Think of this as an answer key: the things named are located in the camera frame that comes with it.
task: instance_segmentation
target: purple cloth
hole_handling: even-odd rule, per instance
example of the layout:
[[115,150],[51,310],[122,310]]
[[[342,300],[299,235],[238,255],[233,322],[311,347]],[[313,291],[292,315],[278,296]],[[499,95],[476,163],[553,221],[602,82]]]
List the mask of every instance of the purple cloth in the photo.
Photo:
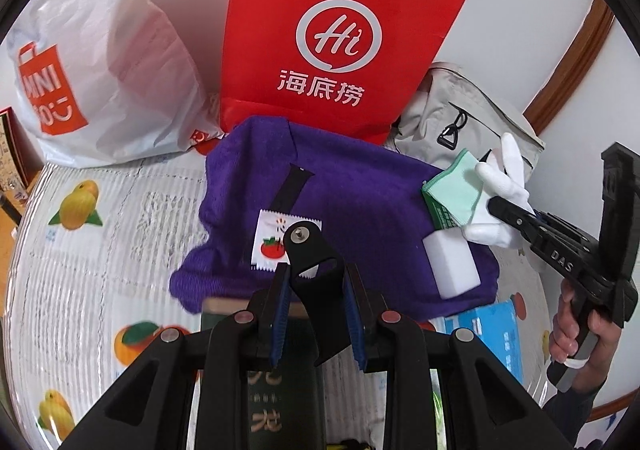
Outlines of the purple cloth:
[[498,262],[488,247],[470,244],[481,285],[443,300],[422,245],[433,224],[420,194],[440,169],[283,118],[252,117],[207,156],[207,193],[200,220],[209,239],[191,250],[169,289],[192,313],[206,297],[248,299],[267,288],[273,272],[252,270],[260,209],[268,209],[290,164],[310,170],[292,215],[319,219],[322,233],[364,285],[382,292],[390,308],[416,321],[492,303]]

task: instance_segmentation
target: small white packet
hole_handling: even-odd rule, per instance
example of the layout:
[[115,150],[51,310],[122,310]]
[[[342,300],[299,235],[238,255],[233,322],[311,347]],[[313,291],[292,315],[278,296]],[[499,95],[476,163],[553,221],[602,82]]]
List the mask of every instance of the small white packet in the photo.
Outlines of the small white packet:
[[[287,228],[298,221],[311,221],[322,230],[322,221],[317,219],[260,210],[255,229],[254,247],[251,252],[251,267],[254,270],[276,271],[278,263],[289,264],[282,238]],[[316,276],[316,271],[318,267],[304,271],[302,275],[311,279]]]

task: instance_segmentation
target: black buckle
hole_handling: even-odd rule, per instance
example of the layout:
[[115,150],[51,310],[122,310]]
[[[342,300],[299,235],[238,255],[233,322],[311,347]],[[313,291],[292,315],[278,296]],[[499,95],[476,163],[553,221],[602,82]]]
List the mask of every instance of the black buckle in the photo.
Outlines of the black buckle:
[[454,106],[451,102],[449,102],[449,104],[458,110],[458,116],[453,120],[453,123],[450,123],[443,129],[437,141],[443,147],[454,151],[458,145],[458,132],[466,125],[469,115],[459,107]]

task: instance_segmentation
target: white glove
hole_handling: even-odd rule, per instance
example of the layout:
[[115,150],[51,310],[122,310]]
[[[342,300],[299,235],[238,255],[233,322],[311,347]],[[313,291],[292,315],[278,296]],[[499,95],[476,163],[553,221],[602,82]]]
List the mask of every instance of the white glove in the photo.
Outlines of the white glove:
[[[519,231],[489,214],[486,207],[489,199],[498,195],[533,214],[529,192],[524,188],[524,162],[518,144],[513,135],[505,133],[500,138],[500,146],[501,149],[489,153],[486,162],[476,165],[476,174],[483,183],[482,193],[471,221],[462,227],[462,234],[472,243],[520,249],[523,239]],[[546,267],[546,263],[531,252],[528,243],[524,243],[524,252],[538,273]]]

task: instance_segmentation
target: fruit pattern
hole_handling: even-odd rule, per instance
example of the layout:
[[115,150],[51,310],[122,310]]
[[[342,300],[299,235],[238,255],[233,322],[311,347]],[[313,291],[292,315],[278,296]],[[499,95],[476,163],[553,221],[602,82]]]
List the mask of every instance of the fruit pattern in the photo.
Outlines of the fruit pattern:
[[95,206],[98,202],[98,185],[90,179],[78,183],[60,204],[49,225],[62,225],[66,230],[77,230],[88,223],[102,226],[102,219]]
[[260,252],[267,259],[281,259],[285,254],[284,244],[281,239],[276,239],[275,237],[263,239],[260,245]]
[[170,327],[177,329],[183,335],[190,334],[190,331],[182,326],[162,327],[148,320],[124,326],[113,339],[113,353],[116,360],[128,367],[162,331]]
[[76,426],[69,404],[52,388],[44,393],[44,401],[40,402],[38,411],[38,425],[51,432],[59,442],[63,442]]

